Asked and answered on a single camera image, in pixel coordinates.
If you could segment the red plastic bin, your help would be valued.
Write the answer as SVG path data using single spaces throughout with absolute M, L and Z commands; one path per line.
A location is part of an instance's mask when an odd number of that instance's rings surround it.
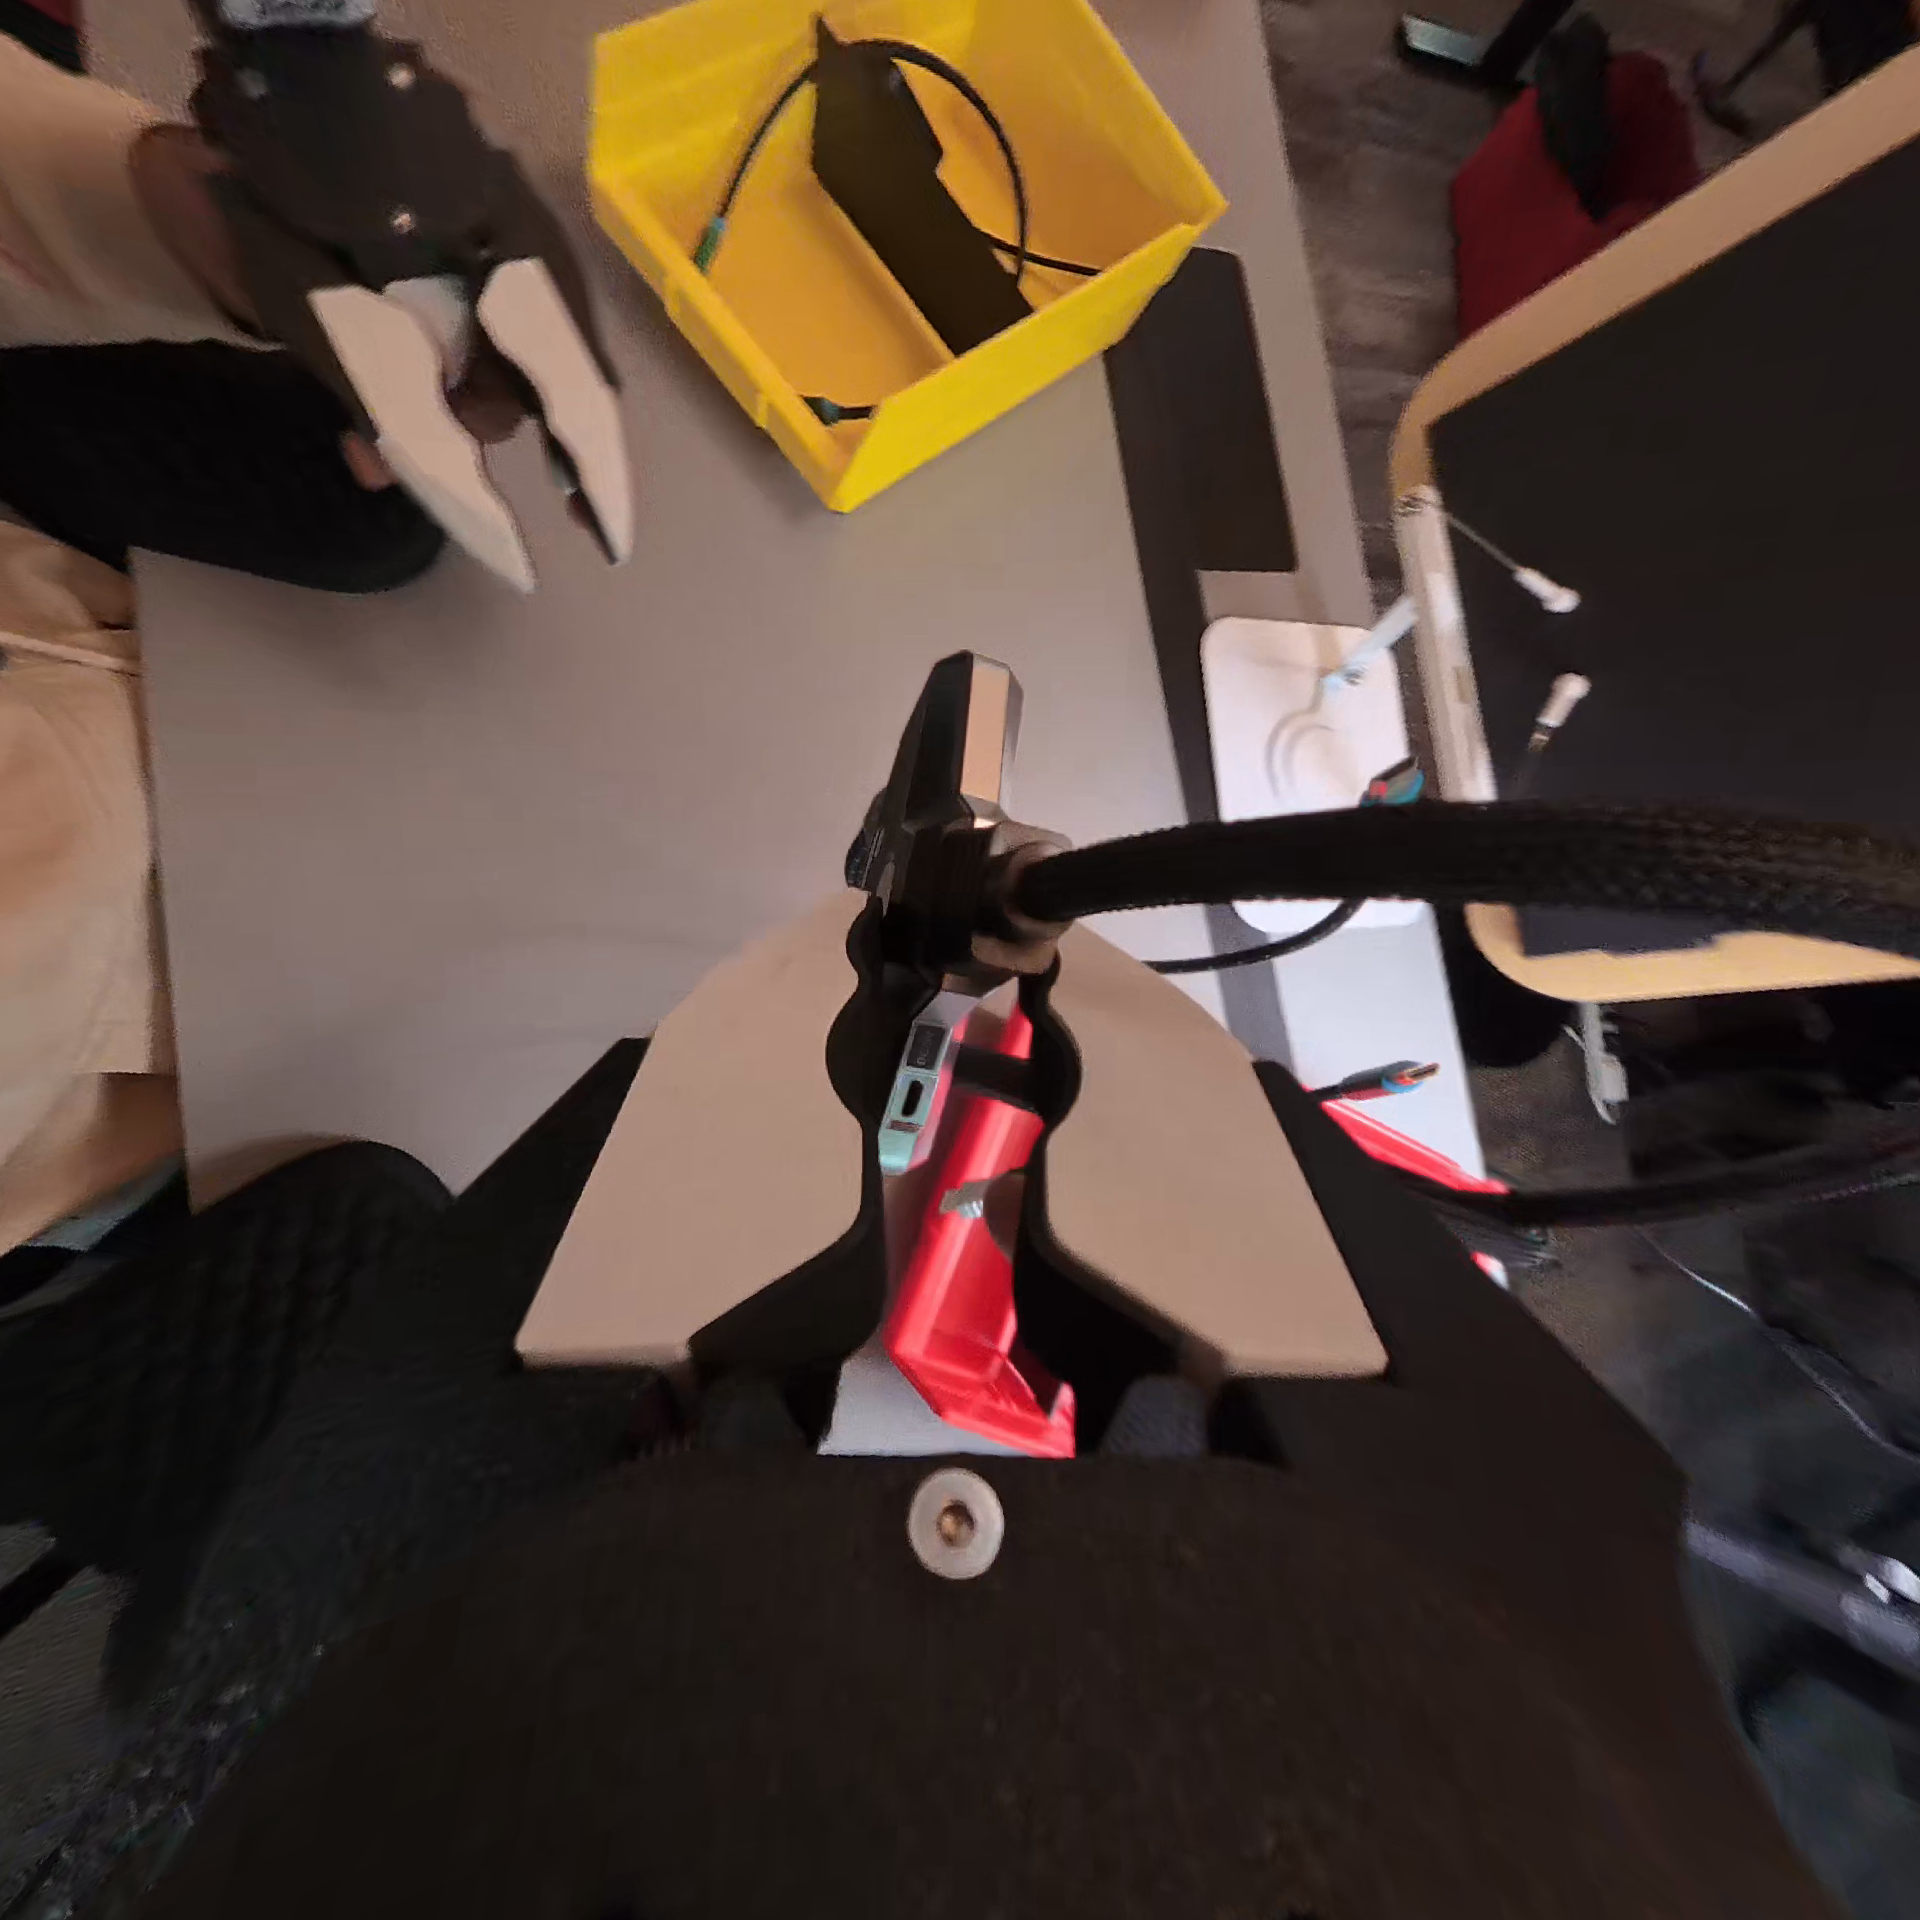
M 908 1118 L 955 1126 L 930 1156 L 933 1188 L 880 1332 L 885 1355 L 947 1426 L 1019 1456 L 1077 1454 L 1075 1400 L 1024 1354 L 1016 1264 L 986 1223 L 986 1192 L 1024 1170 L 1040 1115 L 1016 1105 L 1033 1031 L 1023 1014 L 993 1031 L 965 1016 L 940 1078 L 911 1082 Z

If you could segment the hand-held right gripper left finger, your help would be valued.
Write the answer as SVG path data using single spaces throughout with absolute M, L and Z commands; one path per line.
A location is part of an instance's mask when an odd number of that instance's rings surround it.
M 716 968 L 647 1041 L 515 1351 L 780 1375 L 864 1348 L 885 1304 L 868 1139 L 827 1042 L 873 900 L 818 900 Z

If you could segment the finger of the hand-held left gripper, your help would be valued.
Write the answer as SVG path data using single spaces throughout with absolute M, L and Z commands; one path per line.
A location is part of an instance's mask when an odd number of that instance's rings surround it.
M 493 360 L 528 394 L 548 462 L 584 528 L 612 568 L 633 554 L 633 462 L 593 302 L 573 272 L 541 256 L 498 263 L 476 320 Z
M 472 560 L 516 592 L 536 591 L 522 528 L 492 484 L 477 440 L 450 404 L 473 360 L 476 322 L 465 286 L 346 284 L 311 290 L 307 306 L 394 480 Z

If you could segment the black bin divider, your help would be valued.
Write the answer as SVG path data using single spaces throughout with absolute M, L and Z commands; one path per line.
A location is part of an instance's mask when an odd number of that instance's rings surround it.
M 941 55 L 903 39 L 841 39 L 815 19 L 810 164 L 940 343 L 962 358 L 1033 314 L 1024 296 L 1031 214 L 1024 167 L 997 111 Z M 1016 201 L 1013 263 L 941 179 L 945 147 L 908 71 L 933 75 L 979 116 Z

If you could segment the person's beige hoodie torso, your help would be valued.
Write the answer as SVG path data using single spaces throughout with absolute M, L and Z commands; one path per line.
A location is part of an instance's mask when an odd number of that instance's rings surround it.
M 3 532 L 3 1249 L 178 1153 L 132 591 Z

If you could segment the silver black HDMI hub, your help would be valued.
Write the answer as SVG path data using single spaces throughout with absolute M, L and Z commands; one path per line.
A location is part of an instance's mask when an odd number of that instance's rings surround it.
M 825 1063 L 880 1182 L 924 1164 L 976 1008 L 1059 954 L 1064 928 L 1013 899 L 1029 867 L 1068 851 L 1005 804 L 1019 723 L 1008 665 L 976 655 L 936 663 L 848 847 L 856 987 Z

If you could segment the black panel wooden edge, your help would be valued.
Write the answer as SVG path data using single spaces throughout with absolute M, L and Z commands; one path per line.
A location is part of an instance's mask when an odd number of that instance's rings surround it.
M 1915 976 L 1915 49 L 1459 342 L 1389 450 L 1441 800 L 1537 993 Z

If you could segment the person's left forearm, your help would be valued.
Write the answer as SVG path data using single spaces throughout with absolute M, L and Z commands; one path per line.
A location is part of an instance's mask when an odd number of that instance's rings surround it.
M 200 131 L 3 46 L 3 347 L 271 351 Z

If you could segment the yellow plastic bin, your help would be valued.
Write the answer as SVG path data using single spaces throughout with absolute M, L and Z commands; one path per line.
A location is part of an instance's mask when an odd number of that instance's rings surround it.
M 1031 316 L 954 358 L 810 164 L 815 19 L 957 66 L 1024 167 Z M 993 136 L 908 78 L 941 179 L 1013 263 Z M 671 324 L 829 513 L 864 508 L 1114 347 L 1228 201 L 1092 6 L 676 6 L 599 34 L 593 214 Z

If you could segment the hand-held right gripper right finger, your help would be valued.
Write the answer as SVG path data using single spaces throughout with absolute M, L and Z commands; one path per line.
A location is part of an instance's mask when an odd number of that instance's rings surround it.
M 1381 1379 L 1386 1345 L 1245 1047 L 1081 926 L 1047 1014 L 1080 1075 L 1045 1147 L 1060 1252 L 1201 1379 Z

